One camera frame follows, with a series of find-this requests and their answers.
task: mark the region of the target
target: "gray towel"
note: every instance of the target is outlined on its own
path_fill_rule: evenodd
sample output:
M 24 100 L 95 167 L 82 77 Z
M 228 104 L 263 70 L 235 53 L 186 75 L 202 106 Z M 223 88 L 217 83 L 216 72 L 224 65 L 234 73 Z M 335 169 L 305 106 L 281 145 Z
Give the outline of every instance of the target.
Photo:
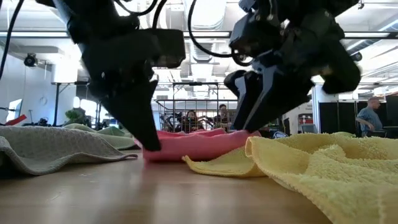
M 71 163 L 137 158 L 119 152 L 99 135 L 66 128 L 0 126 L 0 166 L 4 156 L 27 174 L 53 173 Z

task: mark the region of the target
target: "table surface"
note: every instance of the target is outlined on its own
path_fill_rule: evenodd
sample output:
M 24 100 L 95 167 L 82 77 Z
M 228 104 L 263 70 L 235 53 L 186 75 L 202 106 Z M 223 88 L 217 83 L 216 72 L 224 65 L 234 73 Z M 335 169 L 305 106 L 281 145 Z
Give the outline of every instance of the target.
M 0 180 L 1 224 L 330 223 L 304 196 L 268 178 L 194 174 L 185 164 L 128 160 L 70 165 Z

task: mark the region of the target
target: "pink cloth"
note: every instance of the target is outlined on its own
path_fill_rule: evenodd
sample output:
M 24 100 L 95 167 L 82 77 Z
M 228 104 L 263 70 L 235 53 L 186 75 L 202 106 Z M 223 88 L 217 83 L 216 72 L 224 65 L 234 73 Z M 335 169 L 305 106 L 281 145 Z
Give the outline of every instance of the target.
M 192 135 L 192 134 L 200 134 L 203 136 L 215 136 L 215 135 L 219 135 L 219 134 L 225 134 L 225 129 L 223 128 L 218 128 L 218 129 L 214 129 L 211 131 L 205 131 L 205 130 L 198 130 L 189 134 L 185 134 L 185 133 L 170 133 L 167 131 L 157 131 L 157 136 L 159 139 L 165 139 L 165 138 L 176 138 L 176 137 L 181 137 L 181 136 L 187 136 L 187 135 Z
M 249 134 L 246 131 L 213 136 L 207 136 L 204 133 L 207 131 L 159 138 L 162 150 L 150 152 L 144 149 L 144 159 L 153 162 L 177 162 L 182 161 L 183 156 L 189 156 L 194 161 L 209 161 L 244 146 L 246 139 L 250 136 L 260 136 L 258 132 Z

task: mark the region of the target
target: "blue shirt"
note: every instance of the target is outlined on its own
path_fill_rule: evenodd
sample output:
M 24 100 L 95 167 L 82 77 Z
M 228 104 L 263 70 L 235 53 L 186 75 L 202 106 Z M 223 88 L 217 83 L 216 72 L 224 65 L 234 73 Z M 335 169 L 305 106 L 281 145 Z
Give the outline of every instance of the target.
M 377 115 L 376 112 L 372 108 L 363 108 L 361 111 L 358 113 L 357 118 L 365 120 L 369 123 L 371 123 L 374 126 L 375 131 L 381 131 L 383 130 L 383 125 L 380 121 L 379 115 Z M 369 127 L 365 124 L 361 123 L 361 130 L 363 131 L 370 131 Z

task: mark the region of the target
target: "camera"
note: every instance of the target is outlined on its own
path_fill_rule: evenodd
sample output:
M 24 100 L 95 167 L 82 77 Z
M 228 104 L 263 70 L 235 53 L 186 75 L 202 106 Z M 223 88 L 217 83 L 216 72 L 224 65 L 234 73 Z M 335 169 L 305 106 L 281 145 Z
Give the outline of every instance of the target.
M 360 52 L 357 52 L 351 55 L 351 58 L 353 59 L 354 62 L 360 62 L 362 60 L 362 54 Z
M 27 54 L 25 60 L 24 60 L 24 65 L 29 67 L 29 68 L 35 68 L 39 64 L 39 61 L 36 58 L 36 54 L 29 53 Z

